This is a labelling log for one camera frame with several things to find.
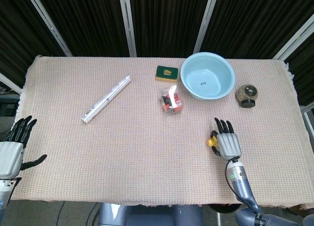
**table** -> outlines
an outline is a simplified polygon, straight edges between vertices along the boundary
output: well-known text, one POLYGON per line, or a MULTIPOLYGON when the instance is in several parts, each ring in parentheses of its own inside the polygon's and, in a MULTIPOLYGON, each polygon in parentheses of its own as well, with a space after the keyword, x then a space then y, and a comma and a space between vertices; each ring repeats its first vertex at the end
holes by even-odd
POLYGON ((261 205, 314 202, 314 155, 286 64, 228 59, 234 89, 219 100, 197 100, 178 81, 184 109, 165 117, 158 97, 171 85, 155 80, 158 65, 183 58, 37 57, 28 69, 16 119, 38 119, 25 161, 47 159, 21 173, 12 199, 116 204, 235 203, 226 162, 206 140, 214 117, 229 120, 261 205), (89 124, 81 117, 121 78, 132 82, 89 124), (241 108, 236 90, 259 90, 256 107, 241 108))

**dark curtain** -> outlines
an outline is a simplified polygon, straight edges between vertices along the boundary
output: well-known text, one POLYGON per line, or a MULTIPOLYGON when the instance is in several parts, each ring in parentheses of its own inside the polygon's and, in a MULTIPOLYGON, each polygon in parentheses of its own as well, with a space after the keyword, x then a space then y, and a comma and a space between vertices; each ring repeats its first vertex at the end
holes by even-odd
POLYGON ((294 74, 293 83, 300 105, 314 101, 314 33, 286 60, 294 74))
POLYGON ((130 0, 138 57, 193 53, 207 0, 130 0))
POLYGON ((273 58, 314 13, 314 0, 217 0, 201 51, 273 58))
POLYGON ((129 56, 119 0, 41 0, 73 56, 129 56))
POLYGON ((22 87, 38 54, 64 55, 30 0, 0 0, 0 72, 22 87))

